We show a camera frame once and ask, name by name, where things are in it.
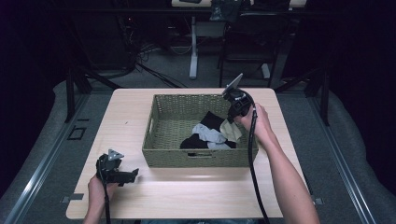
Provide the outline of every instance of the gray carpet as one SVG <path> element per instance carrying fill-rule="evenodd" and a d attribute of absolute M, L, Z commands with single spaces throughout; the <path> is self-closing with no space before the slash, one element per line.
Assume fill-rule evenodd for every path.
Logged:
<path fill-rule="evenodd" d="M 216 69 L 218 59 L 216 50 L 213 46 L 199 48 L 198 78 L 195 80 L 189 79 L 189 53 L 176 55 L 172 51 L 154 50 L 143 64 L 176 78 L 189 88 L 217 87 L 219 70 Z M 280 56 L 281 61 L 285 59 L 285 55 Z M 228 72 L 238 75 L 243 69 L 236 66 L 228 68 Z M 277 78 L 274 87 L 282 83 L 279 74 L 281 74 L 281 65 L 276 69 Z M 125 88 L 167 88 L 158 78 L 145 71 L 139 72 L 138 69 L 128 76 L 111 80 Z M 93 86 L 91 95 L 83 96 L 77 93 L 81 102 L 85 104 L 70 124 L 64 124 L 66 118 L 64 82 L 54 89 L 57 98 L 49 120 L 20 173 L 0 200 L 0 222 L 6 222 L 35 169 L 54 148 L 59 134 L 67 130 L 68 132 L 59 140 L 59 154 L 55 156 L 44 183 L 39 186 L 39 191 L 34 195 L 32 203 L 26 206 L 26 213 L 21 214 L 20 220 L 22 223 L 80 223 L 80 221 L 71 221 L 65 216 L 67 203 L 61 203 L 61 199 L 74 191 L 111 95 L 111 90 L 102 83 L 96 80 L 91 80 L 91 83 Z M 322 223 L 362 223 L 345 185 L 345 180 L 334 162 L 331 144 L 323 132 L 320 120 L 316 119 L 317 110 L 312 106 L 312 99 L 305 98 L 301 92 L 303 86 L 304 83 L 287 93 L 278 94 L 277 97 L 306 180 L 314 196 L 324 201 L 324 204 L 317 205 L 320 220 Z M 364 144 L 359 130 L 333 94 L 330 98 L 329 120 L 331 131 L 376 223 L 396 223 L 395 196 L 388 193 L 376 181 L 373 171 L 365 161 Z M 81 140 L 67 140 L 74 125 L 76 128 L 86 129 Z M 121 222 L 133 223 L 132 220 L 117 220 L 114 223 Z M 272 218 L 271 223 L 283 223 L 283 219 Z"/>

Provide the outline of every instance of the black chair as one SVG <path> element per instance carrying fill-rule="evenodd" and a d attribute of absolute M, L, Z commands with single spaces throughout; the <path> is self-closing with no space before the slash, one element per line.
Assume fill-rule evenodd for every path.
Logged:
<path fill-rule="evenodd" d="M 236 22 L 227 22 L 218 61 L 219 87 L 222 87 L 224 62 L 255 63 L 257 70 L 265 63 L 271 64 L 267 85 L 270 87 L 279 47 L 289 25 L 289 19 L 284 16 L 255 13 L 241 14 Z"/>

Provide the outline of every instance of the green woven basket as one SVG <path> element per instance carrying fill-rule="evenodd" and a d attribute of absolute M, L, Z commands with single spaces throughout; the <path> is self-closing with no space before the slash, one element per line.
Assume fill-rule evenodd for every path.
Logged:
<path fill-rule="evenodd" d="M 217 94 L 154 95 L 148 119 L 143 155 L 149 167 L 241 167 L 248 166 L 248 132 L 236 148 L 179 149 L 191 136 L 192 128 L 208 111 L 226 119 L 230 103 Z M 253 143 L 253 159 L 258 152 Z"/>

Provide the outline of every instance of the wooden tabletop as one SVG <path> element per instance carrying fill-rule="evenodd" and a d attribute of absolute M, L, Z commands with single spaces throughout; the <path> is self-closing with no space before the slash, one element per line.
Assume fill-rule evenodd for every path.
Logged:
<path fill-rule="evenodd" d="M 289 131 L 276 95 L 271 89 L 243 89 L 264 105 L 277 138 L 290 161 L 302 175 Z M 109 148 L 124 154 L 120 170 L 139 168 L 134 183 L 118 188 L 110 202 L 112 218 L 260 218 L 248 167 L 149 168 L 142 153 L 145 130 L 154 94 L 221 94 L 223 89 L 119 89 L 114 91 L 82 170 L 66 215 L 83 219 L 88 208 L 90 178 L 97 159 Z M 254 161 L 262 202 L 268 217 L 282 217 L 265 151 L 259 146 Z"/>
<path fill-rule="evenodd" d="M 306 0 L 290 0 L 290 7 L 305 7 Z M 172 0 L 172 7 L 210 7 L 211 0 L 202 0 L 201 3 L 186 3 L 180 2 L 179 0 Z"/>

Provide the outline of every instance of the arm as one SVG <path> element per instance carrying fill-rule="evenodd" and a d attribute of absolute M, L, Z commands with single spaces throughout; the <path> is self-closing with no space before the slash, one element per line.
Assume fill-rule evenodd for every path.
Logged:
<path fill-rule="evenodd" d="M 244 117 L 235 121 L 250 129 L 252 108 Z M 274 181 L 276 199 L 287 223 L 319 223 L 318 214 L 308 190 L 288 157 L 283 152 L 276 135 L 272 131 L 268 114 L 256 104 L 257 120 L 255 135 L 268 155 Z"/>
<path fill-rule="evenodd" d="M 118 184 L 111 183 L 107 184 L 107 194 L 108 198 L 111 200 L 114 191 L 118 187 Z M 89 202 L 87 215 L 84 218 L 84 224 L 97 224 L 105 209 L 105 190 L 103 188 L 102 181 L 94 175 L 90 183 L 88 184 L 89 191 Z"/>

